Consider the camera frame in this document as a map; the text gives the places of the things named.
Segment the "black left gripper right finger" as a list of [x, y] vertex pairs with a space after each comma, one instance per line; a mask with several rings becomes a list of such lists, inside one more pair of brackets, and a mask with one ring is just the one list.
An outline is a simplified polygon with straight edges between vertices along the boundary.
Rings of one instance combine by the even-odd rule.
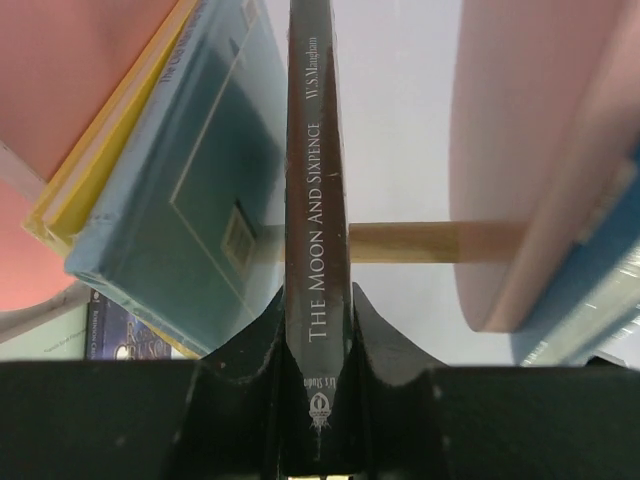
[[366, 479], [635, 479], [639, 374], [446, 366], [353, 291]]

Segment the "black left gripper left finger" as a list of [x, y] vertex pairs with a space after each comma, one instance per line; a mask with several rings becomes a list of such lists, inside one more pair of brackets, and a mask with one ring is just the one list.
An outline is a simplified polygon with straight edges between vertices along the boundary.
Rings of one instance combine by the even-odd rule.
[[199, 360], [1, 366], [5, 479], [281, 479], [284, 300]]

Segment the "light blue Old Man book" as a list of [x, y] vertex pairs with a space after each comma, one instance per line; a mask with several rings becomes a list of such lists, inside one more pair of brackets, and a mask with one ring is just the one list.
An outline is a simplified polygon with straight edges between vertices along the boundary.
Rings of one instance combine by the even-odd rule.
[[282, 283], [286, 72], [265, 5], [200, 1], [65, 261], [192, 357]]

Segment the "teal underwater cover book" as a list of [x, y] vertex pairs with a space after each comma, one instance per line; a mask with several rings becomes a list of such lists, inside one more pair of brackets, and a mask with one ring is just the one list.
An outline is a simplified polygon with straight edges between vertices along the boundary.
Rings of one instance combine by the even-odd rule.
[[627, 157], [613, 188], [520, 330], [516, 365], [584, 363], [639, 314], [639, 155]]

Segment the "yellow book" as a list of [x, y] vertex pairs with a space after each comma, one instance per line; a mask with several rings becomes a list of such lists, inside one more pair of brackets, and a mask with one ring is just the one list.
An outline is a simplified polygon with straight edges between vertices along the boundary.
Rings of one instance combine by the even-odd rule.
[[24, 229], [58, 255], [83, 229], [195, 5], [173, 7], [25, 218]]

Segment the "black Moon and Sixpence book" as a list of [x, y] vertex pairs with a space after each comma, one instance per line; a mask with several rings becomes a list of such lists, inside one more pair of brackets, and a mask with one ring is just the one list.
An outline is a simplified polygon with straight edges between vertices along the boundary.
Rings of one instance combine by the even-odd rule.
[[361, 468], [334, 15], [290, 4], [282, 461], [294, 477]]

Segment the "purple Robinson Crusoe book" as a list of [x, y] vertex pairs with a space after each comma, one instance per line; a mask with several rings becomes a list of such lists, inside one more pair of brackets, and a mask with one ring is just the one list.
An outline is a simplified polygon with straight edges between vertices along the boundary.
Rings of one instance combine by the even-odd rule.
[[124, 308], [92, 290], [86, 316], [87, 360], [197, 359], [176, 349]]

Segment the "pale grey Great Gatsby book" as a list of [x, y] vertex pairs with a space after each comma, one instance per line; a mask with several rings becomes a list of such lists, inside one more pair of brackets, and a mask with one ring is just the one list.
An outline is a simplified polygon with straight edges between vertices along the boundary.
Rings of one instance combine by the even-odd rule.
[[81, 360], [90, 289], [73, 284], [49, 300], [1, 313], [1, 361]]

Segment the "pink three-tier shelf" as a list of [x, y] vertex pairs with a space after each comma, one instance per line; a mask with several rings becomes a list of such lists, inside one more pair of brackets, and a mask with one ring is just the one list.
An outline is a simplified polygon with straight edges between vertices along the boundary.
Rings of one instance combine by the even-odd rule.
[[[3, 218], [30, 214], [177, 2], [2, 3]], [[273, 296], [283, 297], [285, 331], [293, 1], [280, 30], [260, 2], [287, 80], [283, 276]], [[418, 145], [434, 138], [433, 112], [423, 98], [437, 43], [433, 26], [445, 3], [329, 2], [352, 302], [359, 288], [352, 281], [355, 263], [431, 270], [448, 264], [468, 327], [516, 333], [637, 145], [638, 3], [462, 2], [448, 172], [440, 175], [439, 161]], [[76, 283], [95, 290], [66, 271], [68, 255], [26, 230], [3, 241], [1, 312], [23, 309], [26, 300], [39, 304]]]

